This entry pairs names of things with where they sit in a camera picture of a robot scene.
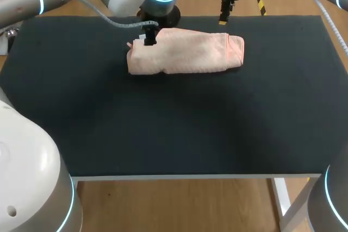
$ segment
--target cable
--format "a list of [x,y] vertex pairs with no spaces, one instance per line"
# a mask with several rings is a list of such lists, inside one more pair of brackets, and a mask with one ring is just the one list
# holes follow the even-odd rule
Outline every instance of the cable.
[[100,15],[100,17],[102,19],[104,19],[105,21],[107,21],[109,24],[111,24],[114,27],[134,28],[134,27],[142,27],[142,26],[150,26],[150,25],[158,26],[158,23],[155,21],[145,21],[145,22],[139,22],[139,23],[134,23],[134,24],[119,24],[119,23],[116,23],[116,22],[112,21],[111,19],[109,19],[106,15],[104,15],[96,6],[91,4],[89,1],[87,1],[87,0],[79,0],[79,1],[81,1],[82,3],[87,5],[92,10],[94,10],[94,12],[96,12],[98,15]]
[[335,33],[339,43],[341,44],[344,52],[346,53],[347,57],[348,57],[348,46],[345,43],[345,41],[343,40],[340,32],[338,31],[337,27],[335,26],[334,22],[332,21],[330,15],[328,14],[328,12],[326,11],[326,9],[324,8],[323,4],[320,2],[320,0],[314,0],[316,2],[316,4],[318,5],[318,7],[320,8],[321,12],[324,14],[327,22],[329,23],[329,25],[331,26],[333,32]]

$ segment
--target pink towel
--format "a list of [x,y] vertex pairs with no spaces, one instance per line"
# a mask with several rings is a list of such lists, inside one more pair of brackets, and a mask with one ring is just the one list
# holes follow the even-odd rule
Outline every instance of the pink towel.
[[177,28],[162,29],[157,44],[134,40],[127,54],[130,74],[213,73],[243,64],[244,40]]

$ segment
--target towel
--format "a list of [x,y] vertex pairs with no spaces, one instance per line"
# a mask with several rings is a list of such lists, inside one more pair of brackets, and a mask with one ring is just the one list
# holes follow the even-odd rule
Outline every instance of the towel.
[[164,28],[156,40],[154,46],[140,39],[128,44],[130,74],[213,73],[243,64],[244,40],[238,36]]

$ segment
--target black mat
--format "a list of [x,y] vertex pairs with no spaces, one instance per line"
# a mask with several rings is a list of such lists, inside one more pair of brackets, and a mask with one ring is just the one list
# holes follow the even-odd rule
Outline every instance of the black mat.
[[[131,22],[133,18],[123,20]],[[130,76],[139,29],[26,22],[0,76],[72,175],[321,173],[348,140],[348,78],[320,17],[183,18],[245,39],[225,73]]]

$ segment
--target white table leg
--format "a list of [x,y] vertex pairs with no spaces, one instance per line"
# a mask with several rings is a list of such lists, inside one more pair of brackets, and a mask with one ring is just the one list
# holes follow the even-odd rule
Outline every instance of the white table leg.
[[78,181],[78,179],[75,178],[75,177],[71,177],[71,178],[72,178],[72,182],[74,183],[75,190],[76,190],[79,181]]
[[6,55],[7,50],[8,50],[8,39],[5,36],[5,34],[3,34],[2,36],[0,36],[0,55]]
[[281,220],[291,206],[287,185],[284,178],[272,179],[273,192],[276,197],[279,219]]
[[285,215],[280,219],[281,232],[293,231],[307,216],[307,200],[317,178],[311,178],[295,199]]

